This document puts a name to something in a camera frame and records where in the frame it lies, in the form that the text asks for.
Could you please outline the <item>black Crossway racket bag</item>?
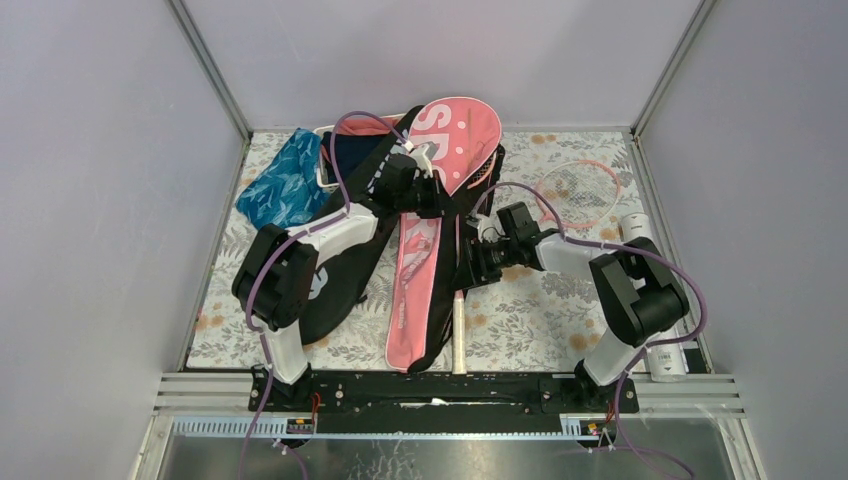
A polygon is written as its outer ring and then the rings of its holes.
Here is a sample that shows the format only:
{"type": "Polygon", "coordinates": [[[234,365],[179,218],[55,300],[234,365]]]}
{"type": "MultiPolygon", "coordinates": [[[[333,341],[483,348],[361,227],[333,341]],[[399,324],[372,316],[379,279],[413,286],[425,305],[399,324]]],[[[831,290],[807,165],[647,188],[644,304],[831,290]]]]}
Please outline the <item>black Crossway racket bag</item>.
{"type": "Polygon", "coordinates": [[[297,331],[300,344],[315,343],[336,329],[360,302],[369,279],[398,223],[401,213],[392,206],[391,189],[402,169],[414,168],[407,143],[416,114],[412,108],[392,132],[404,140],[403,147],[385,139],[344,180],[336,165],[337,129],[330,141],[330,158],[339,182],[337,190],[307,223],[310,232],[295,248],[303,257],[304,288],[297,331]]]}

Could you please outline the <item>pink racket bag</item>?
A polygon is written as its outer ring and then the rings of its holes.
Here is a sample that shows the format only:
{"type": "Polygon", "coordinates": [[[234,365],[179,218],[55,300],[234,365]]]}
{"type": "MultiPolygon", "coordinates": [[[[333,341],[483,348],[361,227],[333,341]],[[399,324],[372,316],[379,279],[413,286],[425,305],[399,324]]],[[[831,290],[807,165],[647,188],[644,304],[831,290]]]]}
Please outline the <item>pink racket bag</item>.
{"type": "Polygon", "coordinates": [[[432,143],[431,158],[455,212],[436,219],[413,213],[399,221],[399,246],[386,363],[403,373],[427,370],[452,333],[452,279],[463,219],[476,203],[491,202],[484,192],[495,184],[505,151],[502,123],[487,103],[447,97],[425,105],[408,132],[414,145],[432,143]]]}

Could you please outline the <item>white shuttlecock tube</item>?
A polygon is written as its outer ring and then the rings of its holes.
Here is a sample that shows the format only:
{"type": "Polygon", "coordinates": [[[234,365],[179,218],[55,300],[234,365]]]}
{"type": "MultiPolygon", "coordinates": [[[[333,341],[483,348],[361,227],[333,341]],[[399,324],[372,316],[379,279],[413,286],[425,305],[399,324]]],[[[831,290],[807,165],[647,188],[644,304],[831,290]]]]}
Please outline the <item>white shuttlecock tube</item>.
{"type": "MultiPolygon", "coordinates": [[[[639,237],[654,240],[650,219],[645,213],[634,212],[624,215],[619,220],[619,228],[625,243],[639,237]]],[[[671,300],[671,292],[655,286],[654,283],[648,284],[646,279],[633,280],[632,283],[635,287],[648,288],[646,294],[649,303],[644,311],[649,314],[649,326],[656,328],[664,325],[665,321],[658,320],[658,314],[667,310],[665,302],[671,300]]],[[[679,343],[648,348],[645,362],[654,382],[678,382],[684,380],[687,375],[683,348],[679,343]]]]}

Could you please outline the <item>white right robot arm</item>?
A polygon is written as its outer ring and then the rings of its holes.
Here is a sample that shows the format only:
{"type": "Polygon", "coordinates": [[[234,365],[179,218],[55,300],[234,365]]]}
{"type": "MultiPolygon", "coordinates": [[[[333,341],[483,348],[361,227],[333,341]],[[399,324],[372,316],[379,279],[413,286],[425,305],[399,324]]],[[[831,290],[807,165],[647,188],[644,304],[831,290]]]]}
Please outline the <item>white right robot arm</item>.
{"type": "Polygon", "coordinates": [[[617,247],[596,247],[566,238],[554,228],[543,230],[522,202],[499,209],[497,218],[502,234],[494,239],[484,238],[485,226],[472,220],[477,235],[461,244],[454,290],[496,283],[504,269],[515,265],[589,277],[607,331],[577,364],[573,396],[583,410],[601,410],[613,398],[612,384],[638,352],[690,311],[671,263],[647,237],[617,247]]]}

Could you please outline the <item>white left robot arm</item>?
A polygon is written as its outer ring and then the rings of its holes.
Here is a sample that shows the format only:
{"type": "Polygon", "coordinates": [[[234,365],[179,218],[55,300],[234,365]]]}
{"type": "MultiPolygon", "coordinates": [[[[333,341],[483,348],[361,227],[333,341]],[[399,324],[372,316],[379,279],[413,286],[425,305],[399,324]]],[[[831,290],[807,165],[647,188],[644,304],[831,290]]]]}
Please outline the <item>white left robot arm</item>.
{"type": "Polygon", "coordinates": [[[304,344],[334,330],[363,295],[404,213],[439,219],[448,209],[444,176],[418,153],[391,154],[350,204],[307,224],[257,233],[232,284],[258,326],[275,382],[272,398],[288,411],[309,401],[304,344]]]}

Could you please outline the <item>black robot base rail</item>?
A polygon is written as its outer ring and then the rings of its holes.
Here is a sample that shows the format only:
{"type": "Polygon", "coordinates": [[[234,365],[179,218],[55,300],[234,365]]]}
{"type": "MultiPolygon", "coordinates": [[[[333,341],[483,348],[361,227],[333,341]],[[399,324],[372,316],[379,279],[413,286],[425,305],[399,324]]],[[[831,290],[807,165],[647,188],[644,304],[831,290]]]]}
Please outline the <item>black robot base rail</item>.
{"type": "Polygon", "coordinates": [[[554,434],[560,419],[635,414],[632,381],[591,387],[572,374],[316,370],[293,386],[251,370],[251,412],[305,414],[320,434],[554,434]]]}

